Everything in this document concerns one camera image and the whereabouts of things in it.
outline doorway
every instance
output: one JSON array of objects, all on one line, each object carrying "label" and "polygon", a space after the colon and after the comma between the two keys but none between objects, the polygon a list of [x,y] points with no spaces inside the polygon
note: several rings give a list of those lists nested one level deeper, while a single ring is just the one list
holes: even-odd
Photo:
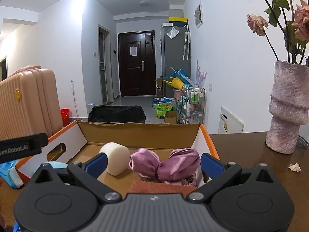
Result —
[{"label": "doorway", "polygon": [[7,57],[0,60],[0,82],[7,79]]},{"label": "doorway", "polygon": [[110,32],[102,26],[98,26],[98,61],[101,84],[102,103],[114,102],[112,83],[112,60],[111,60],[111,36]]},{"label": "doorway", "polygon": [[156,94],[154,31],[118,34],[121,96]]}]

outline pink basket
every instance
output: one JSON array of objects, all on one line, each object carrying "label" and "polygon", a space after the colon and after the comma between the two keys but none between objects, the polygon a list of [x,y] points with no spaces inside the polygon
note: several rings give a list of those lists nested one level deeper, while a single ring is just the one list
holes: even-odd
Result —
[{"label": "pink basket", "polygon": [[174,98],[177,99],[178,101],[181,101],[181,96],[182,96],[182,90],[174,90]]}]

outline white sponge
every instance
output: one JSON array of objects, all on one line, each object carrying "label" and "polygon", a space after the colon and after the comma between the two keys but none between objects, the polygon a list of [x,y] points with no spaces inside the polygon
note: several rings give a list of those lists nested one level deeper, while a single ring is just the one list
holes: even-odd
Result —
[{"label": "white sponge", "polygon": [[99,153],[106,153],[108,159],[107,172],[111,175],[120,175],[129,165],[130,152],[125,146],[110,142],[102,146]]}]

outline paper notice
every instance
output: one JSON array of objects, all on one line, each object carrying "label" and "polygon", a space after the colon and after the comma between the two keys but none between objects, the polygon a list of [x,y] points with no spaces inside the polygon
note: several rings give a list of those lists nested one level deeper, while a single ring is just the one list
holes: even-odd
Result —
[{"label": "paper notice", "polygon": [[130,55],[131,56],[137,55],[137,47],[136,46],[130,47]]}]

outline umbrella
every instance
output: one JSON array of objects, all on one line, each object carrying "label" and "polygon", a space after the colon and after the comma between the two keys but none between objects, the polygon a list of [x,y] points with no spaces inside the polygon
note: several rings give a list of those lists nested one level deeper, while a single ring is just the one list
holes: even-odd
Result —
[{"label": "umbrella", "polygon": [[182,56],[182,60],[184,60],[184,55],[186,53],[186,47],[187,47],[187,38],[188,38],[188,28],[189,28],[189,25],[186,24],[184,26],[186,29],[186,33],[184,34],[184,48],[183,48],[183,56]]},{"label": "umbrella", "polygon": [[189,51],[190,51],[190,26],[188,26],[188,53],[187,53],[187,60],[189,60]]}]

